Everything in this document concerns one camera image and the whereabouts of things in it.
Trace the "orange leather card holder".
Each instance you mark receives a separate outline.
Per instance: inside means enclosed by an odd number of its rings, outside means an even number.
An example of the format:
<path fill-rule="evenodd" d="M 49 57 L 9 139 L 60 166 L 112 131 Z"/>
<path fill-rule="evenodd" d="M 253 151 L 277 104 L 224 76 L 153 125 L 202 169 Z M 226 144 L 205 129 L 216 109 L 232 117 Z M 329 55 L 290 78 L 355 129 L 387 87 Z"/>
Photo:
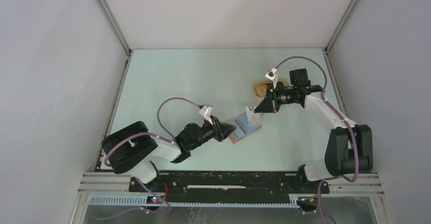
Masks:
<path fill-rule="evenodd" d="M 255 131 L 259 130 L 262 125 L 251 125 L 247 113 L 244 112 L 237 117 L 231 118 L 227 121 L 228 124 L 232 124 L 236 127 L 236 130 L 229 135 L 229 140 L 236 144 L 243 140 L 245 137 L 250 136 Z"/>

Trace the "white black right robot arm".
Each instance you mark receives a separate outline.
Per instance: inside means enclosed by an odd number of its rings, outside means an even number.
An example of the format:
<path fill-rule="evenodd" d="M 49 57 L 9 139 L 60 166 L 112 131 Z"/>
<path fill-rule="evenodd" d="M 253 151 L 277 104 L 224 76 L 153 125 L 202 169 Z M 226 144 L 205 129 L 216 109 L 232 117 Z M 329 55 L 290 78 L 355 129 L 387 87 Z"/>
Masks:
<path fill-rule="evenodd" d="M 282 105 L 299 104 L 311 112 L 329 134 L 323 159 L 298 168 L 297 189 L 308 193 L 317 180 L 344 178 L 355 182 L 361 171 L 370 170 L 373 166 L 371 128 L 358 125 L 335 108 L 324 89 L 311 84 L 306 69 L 290 71 L 289 86 L 279 81 L 276 71 L 273 68 L 266 73 L 271 82 L 266 84 L 266 94 L 254 113 L 277 113 Z"/>

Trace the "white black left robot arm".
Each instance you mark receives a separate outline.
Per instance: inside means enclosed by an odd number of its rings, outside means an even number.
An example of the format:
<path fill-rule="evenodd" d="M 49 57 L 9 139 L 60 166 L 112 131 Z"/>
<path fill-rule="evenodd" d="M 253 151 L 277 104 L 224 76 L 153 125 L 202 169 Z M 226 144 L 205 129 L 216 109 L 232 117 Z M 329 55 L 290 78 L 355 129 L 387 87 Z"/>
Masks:
<path fill-rule="evenodd" d="M 167 139 L 149 132 L 144 122 L 137 121 L 101 142 L 104 165 L 111 167 L 115 174 L 131 174 L 147 191 L 156 191 L 161 179 L 152 157 L 178 164 L 188 159 L 196 148 L 210 140 L 222 142 L 235 130 L 236 126 L 211 116 L 202 125 L 187 124 L 176 137 Z"/>

